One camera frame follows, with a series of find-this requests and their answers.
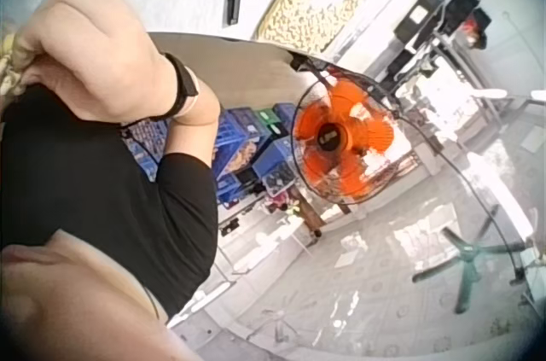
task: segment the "hand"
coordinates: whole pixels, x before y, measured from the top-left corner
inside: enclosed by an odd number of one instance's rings
[[[45,0],[15,36],[23,84],[54,91],[80,118],[131,122],[165,114],[177,77],[124,0]]]

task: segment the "black smartwatch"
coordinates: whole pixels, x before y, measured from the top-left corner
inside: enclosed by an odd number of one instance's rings
[[[184,107],[184,103],[186,103],[188,96],[197,96],[199,94],[194,80],[191,78],[191,75],[182,62],[180,62],[176,56],[167,52],[163,53],[163,56],[174,66],[174,70],[177,73],[177,97],[174,100],[172,108],[166,114],[150,118],[154,121],[169,119],[176,116]]]

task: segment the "person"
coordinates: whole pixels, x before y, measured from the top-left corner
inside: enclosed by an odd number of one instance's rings
[[[165,324],[216,253],[218,99],[124,0],[43,1],[12,62],[27,86],[5,110],[0,153],[15,339],[35,359],[198,359]],[[154,183],[120,136],[149,117],[171,117]]]

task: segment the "black shirt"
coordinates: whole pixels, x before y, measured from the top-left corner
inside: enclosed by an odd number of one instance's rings
[[[3,119],[2,248],[44,245],[63,229],[124,266],[169,317],[179,312],[216,253],[212,170],[169,154],[151,183],[118,125],[77,119],[43,87],[29,89]]]

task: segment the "fan stand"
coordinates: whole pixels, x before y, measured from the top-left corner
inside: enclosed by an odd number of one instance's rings
[[[491,216],[495,217],[498,212],[498,205],[495,205],[491,209]],[[507,246],[479,246],[478,243],[484,238],[485,233],[490,228],[492,223],[491,217],[487,217],[484,225],[479,230],[478,236],[474,241],[474,244],[463,241],[461,237],[453,232],[453,230],[444,227],[441,232],[444,237],[456,247],[459,253],[446,260],[439,265],[435,265],[424,271],[420,271],[412,277],[413,282],[422,282],[428,278],[434,277],[444,270],[451,268],[453,265],[462,262],[464,264],[462,270],[461,285],[459,287],[459,294],[455,306],[455,314],[463,314],[470,307],[470,294],[472,293],[472,286],[475,282],[481,279],[481,275],[476,269],[475,259],[482,253],[484,254],[505,254],[505,253],[518,253],[525,251],[529,246],[525,242],[509,243]],[[510,285],[519,284],[525,281],[525,269],[517,269],[516,278],[510,282]]]
[[[247,336],[247,341],[250,341],[255,335],[257,335],[265,327],[273,323],[275,324],[275,342],[277,344],[288,342],[288,340],[290,339],[288,335],[284,334],[284,327],[287,327],[290,330],[292,330],[292,332],[296,335],[296,337],[299,336],[298,331],[296,331],[296,329],[292,325],[290,325],[287,321],[285,321],[284,317],[286,316],[286,312],[284,310],[273,311],[273,310],[266,309],[262,311],[262,314],[270,314],[271,318],[261,323],[252,333],[250,333]]]
[[[253,338],[255,335],[257,335],[260,331],[262,331],[265,327],[267,327],[270,324],[275,324],[275,342],[277,344],[281,344],[283,342],[288,342],[290,337],[288,335],[284,334],[284,327],[290,329],[296,338],[299,337],[299,332],[290,325],[284,318],[288,315],[293,315],[294,312],[287,312],[287,308],[290,306],[294,299],[295,295],[293,295],[289,300],[285,297],[282,300],[282,309],[281,310],[270,310],[270,309],[264,309],[262,310],[262,314],[269,315],[269,318],[265,320],[263,323],[261,323],[252,333],[250,333],[247,336],[247,341],[250,341],[251,338]],[[312,308],[317,304],[316,301],[312,301],[311,303],[308,303],[306,305],[301,306],[299,309],[295,310],[295,312],[301,312],[303,310],[307,310]]]

